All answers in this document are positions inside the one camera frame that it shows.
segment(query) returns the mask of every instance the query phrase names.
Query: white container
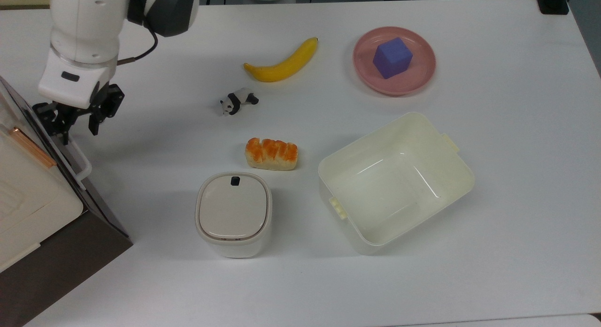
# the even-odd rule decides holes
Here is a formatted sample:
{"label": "white container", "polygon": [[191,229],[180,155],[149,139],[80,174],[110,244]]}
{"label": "white container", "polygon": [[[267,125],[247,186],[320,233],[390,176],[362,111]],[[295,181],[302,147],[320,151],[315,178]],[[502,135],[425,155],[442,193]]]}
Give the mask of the white container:
{"label": "white container", "polygon": [[263,179],[250,173],[219,173],[198,192],[196,228],[224,257],[261,252],[271,234],[272,196]]}
{"label": "white container", "polygon": [[409,113],[331,154],[318,173],[361,254],[373,254],[474,187],[457,147]]}

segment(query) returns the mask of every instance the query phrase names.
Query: banana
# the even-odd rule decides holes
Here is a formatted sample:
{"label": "banana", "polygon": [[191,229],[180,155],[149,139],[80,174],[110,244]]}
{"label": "banana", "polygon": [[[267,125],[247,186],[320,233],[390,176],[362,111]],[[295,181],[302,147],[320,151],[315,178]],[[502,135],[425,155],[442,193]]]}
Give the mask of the banana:
{"label": "banana", "polygon": [[312,37],[304,41],[290,57],[279,64],[270,67],[255,67],[245,63],[244,69],[261,82],[281,81],[303,68],[313,58],[316,50],[317,37]]}

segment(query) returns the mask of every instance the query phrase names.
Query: white table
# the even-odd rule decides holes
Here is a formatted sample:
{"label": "white table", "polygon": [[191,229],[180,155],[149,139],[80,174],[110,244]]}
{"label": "white table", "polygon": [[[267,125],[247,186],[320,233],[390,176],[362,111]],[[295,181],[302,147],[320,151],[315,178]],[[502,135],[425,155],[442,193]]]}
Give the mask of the white table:
{"label": "white table", "polygon": [[[48,11],[0,12],[0,75],[31,103]],[[363,85],[351,53],[373,28],[414,30],[438,67],[428,87],[388,98]],[[272,64],[306,38],[315,58],[262,84],[243,62]],[[122,57],[150,45],[127,23]],[[440,0],[201,7],[193,28],[119,68],[126,94],[97,137],[73,135],[92,182],[134,246],[30,326],[376,326],[601,311],[601,81],[572,15],[535,0]],[[260,102],[219,117],[240,87]],[[380,254],[359,256],[319,194],[318,163],[417,111],[459,146],[473,191]],[[300,147],[291,172],[250,169],[251,137]],[[274,197],[273,237],[228,260],[198,236],[193,212],[211,175],[247,171]]]}

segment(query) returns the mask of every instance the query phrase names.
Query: bread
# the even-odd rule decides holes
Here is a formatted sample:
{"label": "bread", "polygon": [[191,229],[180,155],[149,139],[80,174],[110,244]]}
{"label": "bread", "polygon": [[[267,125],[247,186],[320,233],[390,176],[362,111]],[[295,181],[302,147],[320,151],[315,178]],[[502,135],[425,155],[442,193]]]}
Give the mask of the bread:
{"label": "bread", "polygon": [[298,147],[292,143],[251,138],[245,154],[247,163],[253,168],[288,171],[296,167],[298,151]]}

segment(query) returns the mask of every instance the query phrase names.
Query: toy panda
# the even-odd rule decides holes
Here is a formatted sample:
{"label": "toy panda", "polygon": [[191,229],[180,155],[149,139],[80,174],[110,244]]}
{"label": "toy panda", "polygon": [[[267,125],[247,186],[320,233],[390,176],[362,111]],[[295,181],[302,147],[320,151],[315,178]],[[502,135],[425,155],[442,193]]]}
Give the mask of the toy panda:
{"label": "toy panda", "polygon": [[222,100],[220,102],[221,108],[223,109],[223,114],[227,116],[237,113],[240,110],[240,105],[255,105],[259,102],[259,100],[249,88],[242,88],[232,92],[231,94],[228,94],[225,101]]}

